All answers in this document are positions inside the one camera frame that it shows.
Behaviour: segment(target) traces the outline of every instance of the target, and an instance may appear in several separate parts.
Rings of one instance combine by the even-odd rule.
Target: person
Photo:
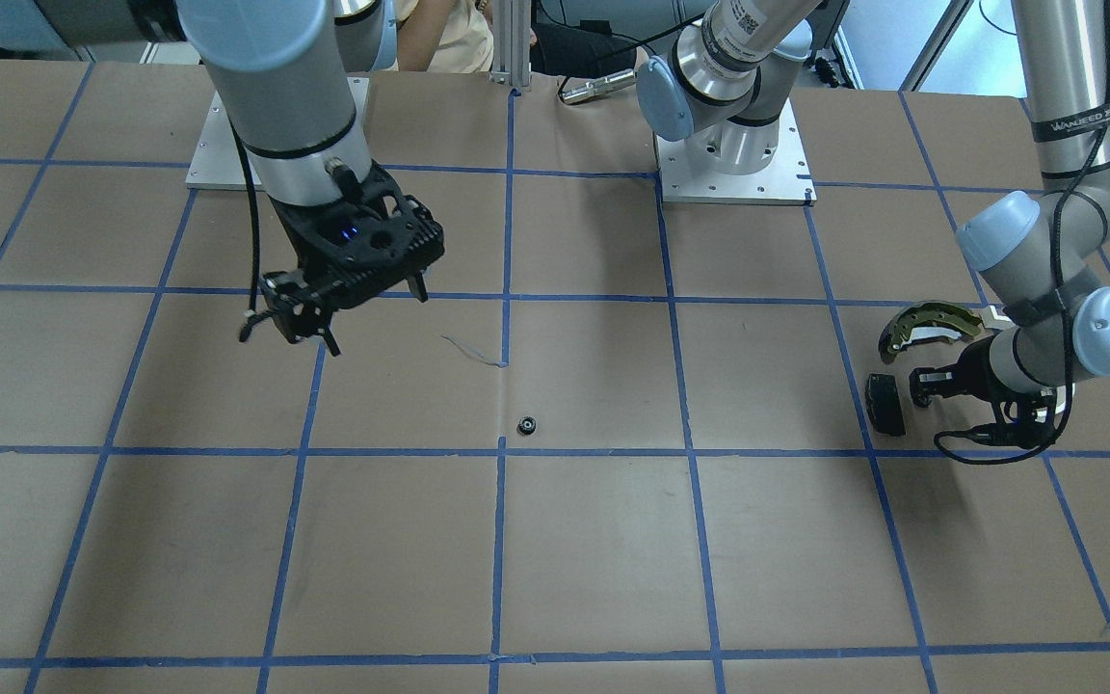
[[[490,0],[396,0],[397,70],[488,71]]]

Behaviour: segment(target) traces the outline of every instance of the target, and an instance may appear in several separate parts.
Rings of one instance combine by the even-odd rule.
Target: tiled table surface
[[[0,691],[1110,691],[1110,381],[998,470],[931,450],[986,405],[859,403],[956,359],[880,364],[902,304],[990,300],[1020,102],[799,91],[815,208],[663,208],[634,101],[552,91],[374,79],[450,250],[331,359],[235,340],[201,69],[0,62]]]

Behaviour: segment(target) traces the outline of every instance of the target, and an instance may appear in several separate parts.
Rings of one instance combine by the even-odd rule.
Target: silver connector
[[[582,104],[582,102],[589,101],[589,99],[597,99],[598,97],[607,95],[607,93],[620,91],[620,89],[628,89],[635,83],[636,70],[629,68],[627,70],[619,70],[617,73],[608,74],[607,77],[591,79],[589,82],[581,87],[561,91],[558,98],[559,101],[568,105]]]

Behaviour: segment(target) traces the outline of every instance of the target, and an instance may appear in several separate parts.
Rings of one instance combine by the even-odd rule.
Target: white mounting plate
[[[347,79],[349,91],[353,93],[354,105],[357,107],[357,118],[366,118],[366,93],[371,80],[365,77]],[[255,179],[255,187],[263,190],[260,177],[252,178]],[[208,105],[200,141],[194,145],[191,168],[186,171],[186,187],[201,190],[246,190],[242,165],[238,162],[238,150],[234,149],[234,135],[230,132],[230,119],[221,104],[220,93],[213,93],[212,104]]]
[[[714,170],[712,155],[689,140],[657,140],[657,167],[665,202],[720,202],[731,205],[803,205],[816,202],[816,188],[803,152],[790,101],[780,115],[780,138],[774,162],[748,175]]]

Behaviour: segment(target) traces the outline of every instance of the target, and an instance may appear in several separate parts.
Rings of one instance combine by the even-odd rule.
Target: beige shirt
[[[404,22],[410,18],[410,13],[418,2],[420,0],[396,0],[397,22]],[[474,9],[474,0],[456,0],[427,71],[478,73],[491,69],[493,58],[494,39],[486,18]],[[396,69],[395,62],[389,68],[389,70]]]

